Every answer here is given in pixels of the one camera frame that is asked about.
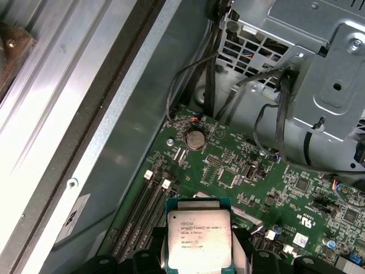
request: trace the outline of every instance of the motherboard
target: motherboard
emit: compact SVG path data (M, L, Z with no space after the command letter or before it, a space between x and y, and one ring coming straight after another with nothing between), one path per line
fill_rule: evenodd
M180 106L175 117L195 113ZM265 155L254 140L206 116L166 121L154 141L99 254L119 261L148 248L152 228L165 224L166 198L230 197L232 226L258 228L257 249L291 263L300 255L362 267L365 213L362 193L333 178L292 168L279 153Z

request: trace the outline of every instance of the green circuit board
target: green circuit board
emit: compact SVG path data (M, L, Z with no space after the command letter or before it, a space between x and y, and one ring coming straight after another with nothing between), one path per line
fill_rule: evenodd
M180 106L176 118L193 114ZM186 135L192 131L205 136L200 150L187 147ZM168 139L173 139L173 144L167 144ZM289 262L295 254L318 256L331 264L339 255L365 256L365 214L337 201L331 181L315 172L291 168L279 157L261 156L250 138L205 116L196 122L163 124L100 254L111 253L117 234L135 206L146 172L154 170L170 174L169 180L180 185L177 197L189 198L197 192L230 197L232 206L261 220L266 230L280 227L281 241L294 248L292 255L286 254ZM343 186L339 192L352 203L364 202L352 188ZM235 214L232 219L239 227L253 226L250 220ZM164 224L163 218L158 224ZM336 247L327 248L322 241L325 238L335 241Z

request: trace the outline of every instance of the mounting hole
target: mounting hole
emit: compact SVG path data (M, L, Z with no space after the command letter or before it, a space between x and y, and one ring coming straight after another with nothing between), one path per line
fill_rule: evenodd
M321 116L316 124L313 125L312 129L316 132L324 132L325 131L325 121L326 117Z
M340 90L342 89L342 86L341 86L339 83L335 83L335 84L333 85L333 88L334 88L335 90L340 91Z
M264 252L264 251L261 251L261 252L259 253L259 255L260 255L261 257L264 257L264 258L269 257L269 254L268 254L267 252Z
M303 261L303 263L305 263L305 264L314 264L314 260L309 259L309 258L304 258L302 261Z
M108 259L103 259L99 261L99 264L108 264L109 260Z

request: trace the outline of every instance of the cable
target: cable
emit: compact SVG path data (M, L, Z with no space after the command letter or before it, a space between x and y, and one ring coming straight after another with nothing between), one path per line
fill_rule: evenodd
M219 42L221 40L222 30L218 24L213 25L212 37L207 46L208 53L215 53L219 48ZM206 74L205 74L205 94L203 113L209 117L213 117L214 104L216 98L216 60L212 58L206 63Z
M333 184L332 184L332 190L334 191L334 193L336 194L337 198L342 202L344 203L345 205L347 206L350 206L350 207L353 207L353 208L356 208L356 209L360 209L360 210L363 210L365 209L365 206L362 206L362 205L356 205L356 204L351 204L349 203L348 201L346 201L344 198L341 197L340 193L338 193L338 188L340 186L342 186L343 183L337 181L336 179L333 181Z
M223 106L217 113L216 120L220 120L223 117L224 113L226 113L226 111L227 111L227 108L233 101L235 95L236 95L236 92L234 90L231 90L230 93L228 94L228 97L227 97L226 101L224 102Z
M276 139L278 143L281 160L292 167L300 168L306 171L320 172L323 174L332 174L334 176L365 175L365 171L333 170L330 168L314 167L314 166L308 166L306 164L299 164L286 157L285 146L284 146L284 132L285 132L285 120L286 120L287 108L289 105L289 98L290 98L290 79L288 76L281 77L280 87L281 87L281 93L280 93L280 102L277 116Z
M253 139L255 140L256 142L256 145L260 148L260 150L263 150L265 151L265 153L267 155L270 155L270 156L276 156L275 153L272 153L270 152L269 150L267 150L265 147L263 147L263 145L260 143L260 141L258 140L258 136L257 136L257 126L259 124L259 122L262 120L262 117L265 113L265 110L266 108L270 107L270 108L277 108L279 105L277 104L264 104L264 106L261 108L259 114L257 115L257 118L256 118L256 121L255 121L255 124L253 126Z
M279 78L281 75L282 75L282 70L271 70L268 72L263 72L260 74L256 74L256 75L247 77L247 78L239 81L236 84L236 86L241 87L241 86L247 84L248 82L259 81L259 80L268 79L271 77Z
M259 80L268 79L268 78L271 78L271 77L279 78L281 75L282 75L282 71L280 71L280 70L273 70L273 71L269 71L269 72L263 72L263 73L260 73L260 74L256 74L256 75L247 77L247 78L239 81L234 86L242 87L242 86L244 86L247 83L252 82L252 81L259 81ZM216 120L220 120L223 117L224 113L227 111L229 105L231 104L234 97L236 96L236 93L237 93L236 90L237 90L236 88L232 87L226 101L224 102L223 106L221 107L221 109L219 110L219 112L216 115L216 118L215 118Z
M312 166L312 161L309 157L309 144L310 144L310 139L312 138L312 132L308 131L306 134L306 137L304 138L304 142L303 142L303 153L304 153L304 158L306 159L306 163L308 166Z
M178 78L181 76L181 74L183 74L184 72L186 72L187 70L191 69L192 67L195 67L195 66L198 66L199 64L202 64L212 58L215 58L216 56L218 55L218 53L214 53L208 57L204 57L204 58L201 58L200 60L192 63L191 65L189 66L186 66L184 67L183 69L181 69L176 75L175 77L173 78L172 82L171 82L171 85L170 85L170 88L169 88L169 92L168 92L168 95L167 95L167 100L166 100L166 117L167 119L169 120L169 122L173 123L173 124L176 124L176 123L184 123L184 122L190 122L192 118L195 118L195 116L192 116L192 117L189 117L189 118L186 118L186 119L181 119L181 120L173 120L170 116L170 108L171 108L171 100L172 100L172 95L173 95L173 90L174 90L174 87L175 87L175 84L178 80Z

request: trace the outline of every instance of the screw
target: screw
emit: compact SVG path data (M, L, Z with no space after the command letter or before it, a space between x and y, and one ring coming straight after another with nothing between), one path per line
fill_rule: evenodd
M266 155L266 152L265 152L264 150L260 150L258 153L259 153L261 156L265 156L265 155Z
M175 141L174 141L174 139L170 138L170 139L167 139L166 144L167 144L169 147L172 147L172 146L173 146L173 144L175 144Z
M14 40L12 40L12 39L8 40L8 41L7 41L7 44L8 44L8 46L9 46L9 47L11 47L12 49L13 49L13 48L15 48L15 41L14 41Z
M309 258L304 258L302 261L305 264L314 264L314 261L312 259L309 259Z
M266 252L264 252L264 251L261 251L261 252L259 253L259 255L260 255L261 257L264 257L264 258L269 257L269 254L268 254L268 253L266 253Z
M67 181L67 185L70 188L74 188L79 185L79 182L75 178L71 178L70 180Z
M251 86L251 92L256 92L257 91L257 88L258 88L258 86L256 84L253 84Z
M233 33L236 33L240 30L239 24L233 21L227 22L227 29Z
M350 51L356 51L363 45L363 42L359 39L354 39L350 42L349 50Z

